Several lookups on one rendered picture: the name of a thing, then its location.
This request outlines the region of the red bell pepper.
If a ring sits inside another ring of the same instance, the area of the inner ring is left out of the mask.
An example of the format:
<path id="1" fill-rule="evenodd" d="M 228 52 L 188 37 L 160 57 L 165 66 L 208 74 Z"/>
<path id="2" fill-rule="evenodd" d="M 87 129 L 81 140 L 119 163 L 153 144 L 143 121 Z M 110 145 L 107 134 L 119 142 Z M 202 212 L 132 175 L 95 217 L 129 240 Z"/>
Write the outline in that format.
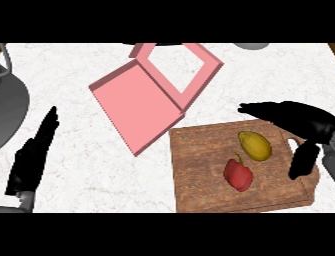
<path id="1" fill-rule="evenodd" d="M 236 152 L 239 159 L 231 159 L 224 170 L 224 177 L 239 192 L 244 192 L 253 183 L 253 172 L 244 165 L 243 157 Z"/>

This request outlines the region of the grey round object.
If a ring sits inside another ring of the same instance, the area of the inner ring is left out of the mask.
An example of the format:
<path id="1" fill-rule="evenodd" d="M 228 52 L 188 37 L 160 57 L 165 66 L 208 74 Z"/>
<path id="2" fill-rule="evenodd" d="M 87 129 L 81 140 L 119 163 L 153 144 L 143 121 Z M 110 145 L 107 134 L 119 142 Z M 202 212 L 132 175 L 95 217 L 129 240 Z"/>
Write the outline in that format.
<path id="1" fill-rule="evenodd" d="M 234 43 L 234 44 L 246 50 L 262 50 L 270 46 L 270 43 Z"/>

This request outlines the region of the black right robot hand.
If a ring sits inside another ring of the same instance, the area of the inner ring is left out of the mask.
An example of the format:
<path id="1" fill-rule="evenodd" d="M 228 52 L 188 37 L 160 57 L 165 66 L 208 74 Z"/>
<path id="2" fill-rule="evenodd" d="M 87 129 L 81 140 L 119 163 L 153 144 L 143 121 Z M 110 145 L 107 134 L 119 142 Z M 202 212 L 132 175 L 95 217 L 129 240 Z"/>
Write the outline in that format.
<path id="1" fill-rule="evenodd" d="M 320 154 L 318 144 L 329 145 L 333 139 L 335 116 L 321 108 L 293 101 L 242 103 L 239 112 L 270 121 L 305 139 L 295 152 L 289 176 L 296 179 L 309 175 Z"/>

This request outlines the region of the brown wooden cutting board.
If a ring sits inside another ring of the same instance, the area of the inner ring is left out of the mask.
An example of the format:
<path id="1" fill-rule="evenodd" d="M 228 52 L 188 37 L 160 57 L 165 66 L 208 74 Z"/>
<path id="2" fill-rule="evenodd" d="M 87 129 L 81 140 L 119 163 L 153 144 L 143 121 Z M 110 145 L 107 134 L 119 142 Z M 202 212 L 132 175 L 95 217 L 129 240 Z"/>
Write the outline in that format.
<path id="1" fill-rule="evenodd" d="M 242 148 L 239 133 L 253 131 L 273 145 L 273 157 L 258 162 Z M 171 131 L 172 165 L 180 212 L 264 212 L 309 206 L 315 201 L 320 171 L 289 177 L 293 150 L 304 139 L 264 120 L 239 121 Z M 253 183 L 240 192 L 224 177 L 230 160 L 244 161 Z"/>

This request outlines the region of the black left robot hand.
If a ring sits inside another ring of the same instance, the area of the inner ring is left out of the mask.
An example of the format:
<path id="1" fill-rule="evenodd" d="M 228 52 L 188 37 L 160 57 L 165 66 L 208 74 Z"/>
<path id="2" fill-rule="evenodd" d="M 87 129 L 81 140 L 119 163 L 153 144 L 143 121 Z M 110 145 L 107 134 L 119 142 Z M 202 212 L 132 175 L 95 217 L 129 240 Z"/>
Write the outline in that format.
<path id="1" fill-rule="evenodd" d="M 20 192 L 38 190 L 50 147 L 60 126 L 57 107 L 53 107 L 42 121 L 38 134 L 30 138 L 16 153 L 5 194 L 16 196 Z"/>

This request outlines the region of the yellow lemon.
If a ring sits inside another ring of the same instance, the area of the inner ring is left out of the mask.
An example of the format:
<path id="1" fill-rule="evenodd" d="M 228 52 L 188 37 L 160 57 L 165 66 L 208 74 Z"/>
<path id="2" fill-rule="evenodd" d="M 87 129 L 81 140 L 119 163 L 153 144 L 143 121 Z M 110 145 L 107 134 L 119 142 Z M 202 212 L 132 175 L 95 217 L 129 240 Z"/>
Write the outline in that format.
<path id="1" fill-rule="evenodd" d="M 253 131 L 239 133 L 242 147 L 255 161 L 267 161 L 273 156 L 273 146 L 268 139 Z"/>

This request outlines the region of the pink open box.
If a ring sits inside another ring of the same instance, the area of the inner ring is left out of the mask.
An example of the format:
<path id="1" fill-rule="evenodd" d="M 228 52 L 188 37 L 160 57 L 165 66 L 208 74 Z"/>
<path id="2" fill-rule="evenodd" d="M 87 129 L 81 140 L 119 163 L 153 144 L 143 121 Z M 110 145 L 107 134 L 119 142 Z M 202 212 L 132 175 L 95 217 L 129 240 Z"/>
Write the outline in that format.
<path id="1" fill-rule="evenodd" d="M 129 55 L 132 61 L 89 85 L 135 156 L 182 120 L 224 66 L 200 43 L 185 43 L 205 65 L 181 92 L 150 61 L 156 46 L 156 43 L 137 43 Z"/>

